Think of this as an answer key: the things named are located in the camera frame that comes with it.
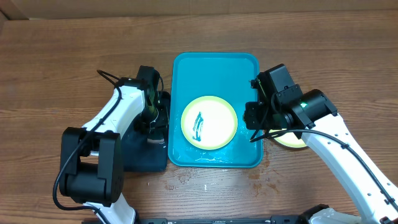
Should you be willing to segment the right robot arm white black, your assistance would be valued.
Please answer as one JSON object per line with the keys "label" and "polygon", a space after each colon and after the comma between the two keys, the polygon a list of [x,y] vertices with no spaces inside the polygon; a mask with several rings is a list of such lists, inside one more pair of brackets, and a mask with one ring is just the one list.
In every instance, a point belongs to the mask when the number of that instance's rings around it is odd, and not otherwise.
{"label": "right robot arm white black", "polygon": [[356,206],[359,215],[317,205],[297,223],[397,223],[397,187],[356,142],[336,106],[320,90],[306,94],[292,89],[259,93],[247,102],[243,120],[248,129],[264,130],[252,141],[293,133],[332,171]]}

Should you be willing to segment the round sponge scrubber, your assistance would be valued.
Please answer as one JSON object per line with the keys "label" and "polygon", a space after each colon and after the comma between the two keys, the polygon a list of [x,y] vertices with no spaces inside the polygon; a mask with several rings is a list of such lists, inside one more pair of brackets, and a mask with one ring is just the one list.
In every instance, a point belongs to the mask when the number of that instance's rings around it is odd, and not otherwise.
{"label": "round sponge scrubber", "polygon": [[163,134],[150,134],[147,137],[149,144],[163,144],[165,142]]}

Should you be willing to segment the yellow plate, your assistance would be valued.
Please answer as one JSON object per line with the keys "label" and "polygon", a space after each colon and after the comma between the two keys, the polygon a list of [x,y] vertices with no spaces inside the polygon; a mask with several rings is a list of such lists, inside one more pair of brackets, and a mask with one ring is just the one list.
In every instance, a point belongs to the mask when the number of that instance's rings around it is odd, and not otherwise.
{"label": "yellow plate", "polygon": [[201,96],[184,109],[180,127],[185,139],[204,150],[216,150],[226,146],[238,129],[234,108],[217,96]]}
{"label": "yellow plate", "polygon": [[286,133],[279,137],[273,136],[272,139],[277,143],[289,148],[301,149],[307,146],[304,141],[297,138],[294,133]]}

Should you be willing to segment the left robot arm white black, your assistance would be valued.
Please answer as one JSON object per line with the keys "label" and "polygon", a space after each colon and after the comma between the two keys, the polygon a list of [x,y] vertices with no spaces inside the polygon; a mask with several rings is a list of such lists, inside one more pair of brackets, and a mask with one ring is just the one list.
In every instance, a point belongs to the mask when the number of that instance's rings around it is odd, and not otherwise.
{"label": "left robot arm white black", "polygon": [[161,172],[167,166],[170,95],[158,75],[114,78],[103,109],[62,134],[60,171],[53,185],[74,210],[91,210],[100,223],[137,223],[123,196],[125,172]]}

